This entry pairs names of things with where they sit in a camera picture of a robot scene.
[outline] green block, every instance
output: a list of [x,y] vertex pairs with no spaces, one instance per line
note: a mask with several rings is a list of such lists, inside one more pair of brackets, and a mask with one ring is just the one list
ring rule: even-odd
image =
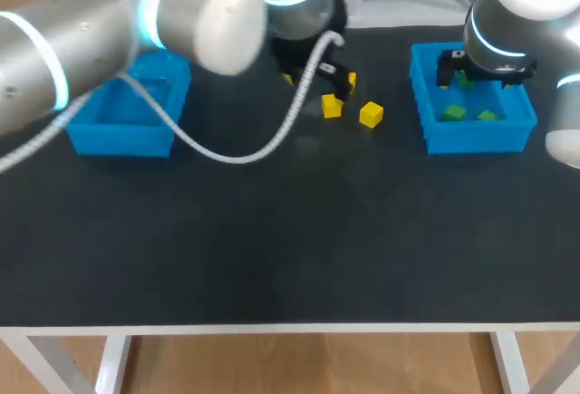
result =
[[445,113],[443,113],[443,120],[454,121],[454,120],[465,120],[465,116],[468,114],[466,109],[460,106],[451,105],[447,108]]
[[478,120],[499,120],[499,116],[493,111],[482,111],[478,116]]
[[459,71],[457,73],[457,84],[461,89],[473,89],[475,87],[475,82],[468,80],[465,71]]

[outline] wooden floor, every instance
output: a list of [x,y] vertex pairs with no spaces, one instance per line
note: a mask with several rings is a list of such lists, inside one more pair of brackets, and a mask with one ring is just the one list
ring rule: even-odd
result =
[[[573,333],[518,336],[535,383]],[[103,338],[66,338],[96,381]],[[0,343],[0,386],[44,394]],[[487,334],[146,337],[133,340],[123,394],[500,394]]]

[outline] white table leg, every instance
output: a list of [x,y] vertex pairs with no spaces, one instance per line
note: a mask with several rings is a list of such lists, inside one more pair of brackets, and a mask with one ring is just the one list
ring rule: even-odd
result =
[[49,394],[95,394],[58,338],[23,335],[1,338]]
[[580,393],[580,333],[532,389],[530,394]]
[[123,373],[129,356],[131,337],[109,335],[102,353],[101,368],[97,378],[97,394],[120,394]]
[[517,345],[516,334],[513,332],[492,332],[490,334],[493,351],[498,362],[499,376],[505,394],[527,394],[526,367]]

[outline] blue plastic tray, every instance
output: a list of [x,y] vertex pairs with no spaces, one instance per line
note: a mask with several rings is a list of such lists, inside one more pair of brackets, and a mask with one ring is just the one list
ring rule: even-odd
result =
[[[521,152],[537,125],[523,86],[502,90],[501,82],[477,82],[461,89],[437,86],[437,60],[444,50],[463,50],[463,43],[418,43],[411,48],[411,84],[429,154]],[[463,121],[445,122],[443,113],[455,104],[467,109]],[[482,111],[501,120],[481,121]]]
[[[142,55],[129,69],[179,121],[189,89],[189,62],[169,52]],[[77,153],[167,158],[175,135],[123,80],[107,82],[66,128]]]

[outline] white cable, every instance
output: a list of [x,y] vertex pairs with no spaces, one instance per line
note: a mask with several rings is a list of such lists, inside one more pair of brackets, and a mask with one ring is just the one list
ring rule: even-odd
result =
[[298,117],[298,114],[300,113],[300,110],[302,109],[302,106],[305,102],[306,94],[310,89],[314,75],[316,74],[316,70],[318,69],[318,65],[324,57],[326,48],[328,48],[331,43],[334,43],[338,46],[343,46],[344,38],[336,32],[326,32],[321,36],[321,38],[316,43],[312,53],[310,54],[308,64],[304,69],[304,74],[300,80],[298,89],[296,90],[294,100],[292,101],[292,105],[290,106],[290,109],[286,114],[280,129],[278,129],[278,132],[275,134],[275,136],[258,152],[244,157],[222,156],[201,146],[190,136],[188,136],[188,134],[183,131],[178,124],[175,123],[175,121],[167,114],[166,111],[163,110],[163,108],[155,101],[153,97],[151,97],[147,90],[137,80],[133,79],[125,72],[118,74],[118,77],[126,81],[131,86],[131,88],[133,88],[133,90],[141,95],[143,99],[151,106],[151,108],[159,115],[163,122],[165,122],[177,136],[179,136],[185,143],[190,145],[190,147],[192,147],[195,151],[203,154],[209,159],[213,159],[222,163],[227,163],[230,165],[246,165],[248,163],[253,163],[264,159],[275,149],[277,149],[284,141],[285,137],[288,135],[288,132],[294,126],[296,118]]
[[[294,101],[290,106],[290,110],[286,114],[282,126],[275,134],[275,136],[262,149],[245,157],[236,158],[221,156],[215,152],[210,151],[209,149],[202,147],[175,123],[175,121],[167,114],[166,111],[163,110],[163,108],[155,101],[153,97],[151,97],[151,95],[145,88],[143,88],[143,86],[141,86],[139,82],[137,82],[126,73],[121,73],[118,75],[118,77],[126,81],[138,94],[140,94],[143,99],[151,106],[151,108],[157,112],[161,119],[175,132],[175,134],[182,138],[188,145],[190,145],[190,147],[210,159],[233,165],[243,165],[247,163],[253,163],[267,157],[276,148],[278,148],[278,146],[280,146],[290,129],[292,129],[294,126],[295,120],[298,117],[298,113],[304,104],[306,94],[308,93],[310,85],[312,84],[314,75],[316,74],[318,65],[324,56],[326,48],[332,42],[338,46],[344,45],[343,37],[335,32],[326,32],[322,35],[320,40],[318,40],[318,43],[316,43],[316,46],[314,47],[310,58],[308,59],[308,64],[304,69],[304,75],[302,76],[298,89],[296,90]],[[77,115],[77,113],[82,109],[82,106],[86,104],[91,96],[92,92],[89,92],[83,95],[81,98],[73,101],[59,116],[54,118],[54,120],[44,130],[42,130],[32,139],[28,140],[24,145],[3,156],[0,159],[0,174],[28,159],[34,153],[43,148],[48,142],[53,140]]]
[[89,92],[78,100],[73,101],[60,115],[54,118],[54,120],[44,130],[28,140],[24,145],[3,156],[0,159],[0,174],[28,159],[48,142],[54,139],[76,116],[82,106],[84,106],[84,104],[91,98],[91,95],[92,92]]

